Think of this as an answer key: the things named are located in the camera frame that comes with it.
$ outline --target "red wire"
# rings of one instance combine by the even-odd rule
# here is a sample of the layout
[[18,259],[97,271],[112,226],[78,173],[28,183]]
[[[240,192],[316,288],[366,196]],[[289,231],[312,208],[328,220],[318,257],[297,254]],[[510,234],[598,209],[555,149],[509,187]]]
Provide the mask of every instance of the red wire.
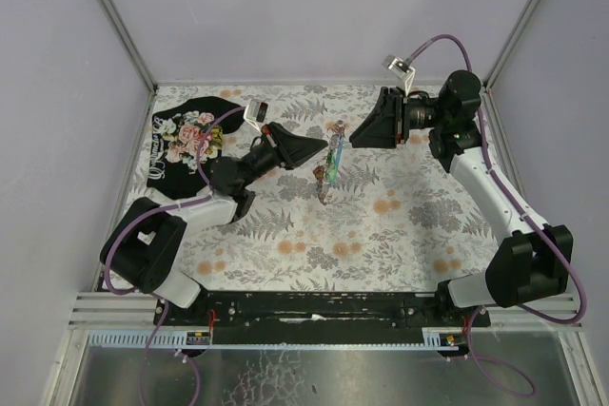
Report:
[[467,327],[469,326],[469,316],[465,316],[463,320],[462,334],[467,335]]
[[211,309],[207,311],[207,315],[209,316],[209,335],[211,336],[211,331],[213,330],[213,324],[216,321],[216,312]]

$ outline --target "white wall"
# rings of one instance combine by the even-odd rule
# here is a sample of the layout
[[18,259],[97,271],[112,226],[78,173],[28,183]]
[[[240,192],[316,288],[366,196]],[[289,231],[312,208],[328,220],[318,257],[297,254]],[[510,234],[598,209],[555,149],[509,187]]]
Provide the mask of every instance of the white wall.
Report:
[[573,232],[609,388],[609,0],[544,0],[495,96],[527,197]]
[[0,0],[0,403],[42,394],[147,92],[96,0]]
[[[381,62],[453,33],[485,75],[526,0],[114,0],[157,80],[393,81]],[[451,44],[417,62],[441,80],[462,61]]]

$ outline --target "black mounting bar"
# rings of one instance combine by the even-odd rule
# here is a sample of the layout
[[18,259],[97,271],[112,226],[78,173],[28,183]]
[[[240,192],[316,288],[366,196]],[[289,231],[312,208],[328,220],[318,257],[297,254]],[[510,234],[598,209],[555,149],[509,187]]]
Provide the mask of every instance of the black mounting bar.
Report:
[[441,314],[433,294],[203,290],[188,309],[170,305],[164,325],[209,325],[211,310],[214,344],[421,343],[423,327],[461,329],[472,314]]

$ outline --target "floral tablecloth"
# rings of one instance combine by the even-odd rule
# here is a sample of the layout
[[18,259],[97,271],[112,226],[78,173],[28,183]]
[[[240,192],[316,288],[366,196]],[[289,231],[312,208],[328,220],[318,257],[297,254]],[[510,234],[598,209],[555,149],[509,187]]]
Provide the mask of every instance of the floral tablecloth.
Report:
[[[430,93],[437,87],[422,87]],[[346,136],[375,105],[375,86],[160,87],[153,111],[216,95],[270,106],[266,120],[309,137]],[[148,196],[151,129],[132,177],[127,207]],[[255,131],[225,136],[223,154],[245,155]],[[330,204],[317,198],[312,170],[324,154],[293,171],[275,169],[254,183],[247,216],[187,240],[177,265],[209,289],[433,291],[441,280],[483,269],[497,245],[462,187],[435,161],[426,132],[394,150],[352,149],[345,142]]]

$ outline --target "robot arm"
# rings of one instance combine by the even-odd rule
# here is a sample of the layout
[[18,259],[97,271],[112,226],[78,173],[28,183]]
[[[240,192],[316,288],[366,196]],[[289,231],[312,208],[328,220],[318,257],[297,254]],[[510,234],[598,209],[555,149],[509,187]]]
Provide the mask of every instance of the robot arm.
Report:
[[[261,136],[244,157],[223,156],[214,163],[209,177],[213,191],[205,199],[182,200],[165,207],[165,211],[149,198],[136,200],[104,245],[101,262],[106,264],[113,245],[121,237],[111,270],[142,293],[155,294],[188,308],[201,287],[174,267],[183,242],[209,227],[237,222],[254,201],[256,194],[247,190],[250,184],[277,166],[294,169],[327,147],[325,140],[293,135],[277,123],[262,126],[260,131]],[[138,220],[128,231],[128,226]]]
[[[432,99],[426,93],[410,92],[414,68],[394,56],[389,56],[385,65],[402,79],[403,87],[383,87],[372,113],[349,141],[356,148],[395,148],[405,143],[410,130],[431,127],[432,155],[472,196],[499,245],[483,272],[439,284],[436,294],[443,311],[494,303],[509,307],[564,292],[568,280],[565,268],[523,220],[487,168],[481,134],[474,122],[481,105],[478,77],[457,70]],[[492,156],[490,160],[514,202],[570,261],[573,238],[569,230],[549,225],[509,183]]]

